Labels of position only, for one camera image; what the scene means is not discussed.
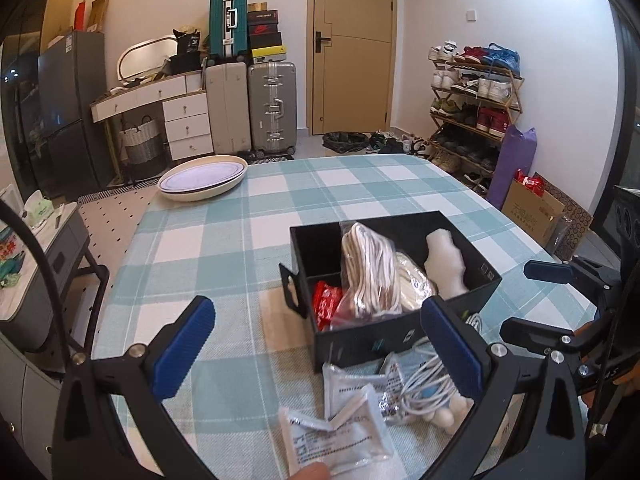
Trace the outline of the fingertip at bottom edge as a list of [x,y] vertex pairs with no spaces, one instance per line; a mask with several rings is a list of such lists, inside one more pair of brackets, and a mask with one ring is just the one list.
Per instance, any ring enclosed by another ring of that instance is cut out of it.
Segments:
[[292,474],[288,480],[330,480],[329,468],[322,463],[314,462]]

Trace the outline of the person's hand holding gripper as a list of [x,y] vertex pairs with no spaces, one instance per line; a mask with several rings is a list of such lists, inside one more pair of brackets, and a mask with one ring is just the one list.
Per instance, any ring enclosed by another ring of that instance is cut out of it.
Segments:
[[639,332],[626,334],[623,324],[614,330],[612,318],[599,318],[600,353],[579,360],[576,391],[593,418],[599,419],[618,399],[639,389]]

